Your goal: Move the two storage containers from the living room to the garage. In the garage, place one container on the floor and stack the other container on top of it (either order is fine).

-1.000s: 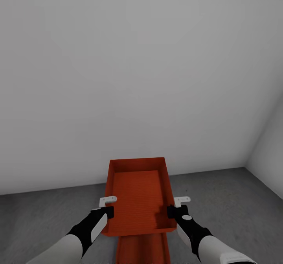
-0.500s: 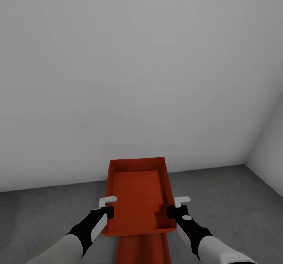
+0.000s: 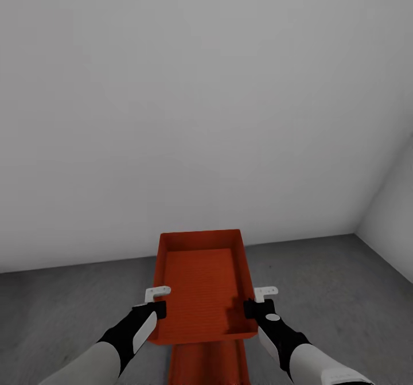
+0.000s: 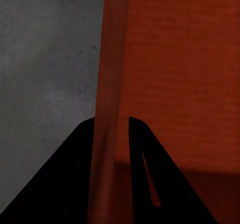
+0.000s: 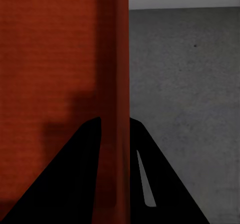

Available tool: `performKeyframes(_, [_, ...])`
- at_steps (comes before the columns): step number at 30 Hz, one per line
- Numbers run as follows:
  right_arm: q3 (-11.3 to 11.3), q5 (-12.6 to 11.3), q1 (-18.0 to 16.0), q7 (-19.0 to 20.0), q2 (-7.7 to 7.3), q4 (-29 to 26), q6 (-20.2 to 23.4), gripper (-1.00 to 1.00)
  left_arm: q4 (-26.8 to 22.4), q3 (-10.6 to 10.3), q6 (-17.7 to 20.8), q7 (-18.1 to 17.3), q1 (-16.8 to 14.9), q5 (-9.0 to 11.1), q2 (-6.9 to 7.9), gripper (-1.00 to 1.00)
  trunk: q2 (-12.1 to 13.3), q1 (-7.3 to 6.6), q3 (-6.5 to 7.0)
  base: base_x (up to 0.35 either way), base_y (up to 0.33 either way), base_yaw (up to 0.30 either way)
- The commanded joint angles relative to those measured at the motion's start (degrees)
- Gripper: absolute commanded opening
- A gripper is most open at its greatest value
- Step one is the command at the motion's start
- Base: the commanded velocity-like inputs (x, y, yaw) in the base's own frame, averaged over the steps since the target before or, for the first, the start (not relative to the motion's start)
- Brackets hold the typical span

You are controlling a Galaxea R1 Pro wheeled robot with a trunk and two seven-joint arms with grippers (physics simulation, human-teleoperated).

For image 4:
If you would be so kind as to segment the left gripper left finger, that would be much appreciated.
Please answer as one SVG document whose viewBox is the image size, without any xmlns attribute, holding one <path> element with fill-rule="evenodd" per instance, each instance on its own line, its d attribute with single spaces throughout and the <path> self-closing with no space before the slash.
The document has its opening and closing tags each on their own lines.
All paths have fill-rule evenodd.
<svg viewBox="0 0 240 224">
<path fill-rule="evenodd" d="M 87 224 L 94 120 L 73 131 L 0 214 L 0 224 Z"/>
</svg>

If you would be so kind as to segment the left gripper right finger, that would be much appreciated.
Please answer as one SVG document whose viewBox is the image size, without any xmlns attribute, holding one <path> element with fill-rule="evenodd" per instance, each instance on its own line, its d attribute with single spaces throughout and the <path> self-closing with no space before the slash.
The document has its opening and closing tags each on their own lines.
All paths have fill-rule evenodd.
<svg viewBox="0 0 240 224">
<path fill-rule="evenodd" d="M 134 224 L 218 224 L 147 124 L 128 120 Z M 152 204 L 143 155 L 161 207 Z"/>
</svg>

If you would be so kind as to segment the storage box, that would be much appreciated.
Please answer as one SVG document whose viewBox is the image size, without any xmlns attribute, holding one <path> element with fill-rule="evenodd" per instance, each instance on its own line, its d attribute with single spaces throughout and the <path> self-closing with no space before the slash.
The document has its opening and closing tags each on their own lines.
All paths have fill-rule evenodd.
<svg viewBox="0 0 240 224">
<path fill-rule="evenodd" d="M 103 7 L 86 224 L 134 224 L 129 117 L 147 124 L 218 224 L 240 224 L 240 0 Z"/>
</svg>

